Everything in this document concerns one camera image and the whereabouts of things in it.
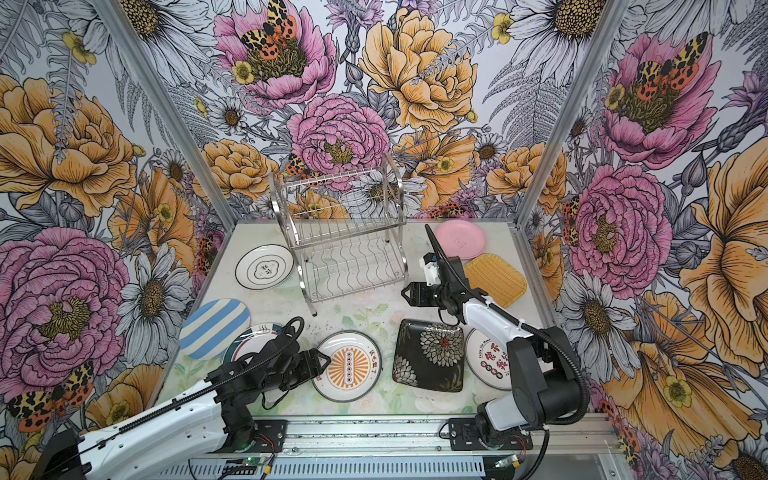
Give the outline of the white plate orange sunburst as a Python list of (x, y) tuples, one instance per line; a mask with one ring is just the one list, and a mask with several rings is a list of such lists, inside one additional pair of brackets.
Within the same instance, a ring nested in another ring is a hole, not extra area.
[(341, 331), (323, 340), (318, 351), (330, 359), (325, 371), (313, 380), (316, 391), (325, 399), (350, 403), (364, 397), (381, 373), (381, 354), (367, 335)]

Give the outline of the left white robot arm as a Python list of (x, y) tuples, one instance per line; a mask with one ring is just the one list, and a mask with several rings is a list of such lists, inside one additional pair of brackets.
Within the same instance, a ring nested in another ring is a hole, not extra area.
[(259, 436), (250, 405), (271, 391), (289, 393), (330, 363), (317, 349), (301, 349), (296, 336), (279, 335), (141, 415), (85, 434), (54, 435), (31, 476), (147, 479), (199, 455), (246, 450)]

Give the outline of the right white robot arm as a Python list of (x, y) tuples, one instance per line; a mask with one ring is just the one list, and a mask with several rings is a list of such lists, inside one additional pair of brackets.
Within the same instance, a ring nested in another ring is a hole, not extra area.
[(499, 445), (522, 431), (572, 425), (586, 415), (588, 387), (562, 329), (531, 325), (507, 312), (486, 291), (470, 287), (457, 257), (430, 252), (420, 264), (425, 280), (401, 291), (408, 304), (446, 311), (507, 354), (510, 392), (481, 404), (475, 417), (485, 444)]

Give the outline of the black square floral plate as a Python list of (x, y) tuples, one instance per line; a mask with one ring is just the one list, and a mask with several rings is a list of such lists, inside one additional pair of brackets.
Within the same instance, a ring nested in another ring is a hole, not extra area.
[(443, 393), (463, 389), (465, 338), (456, 326), (404, 319), (398, 329), (392, 380)]

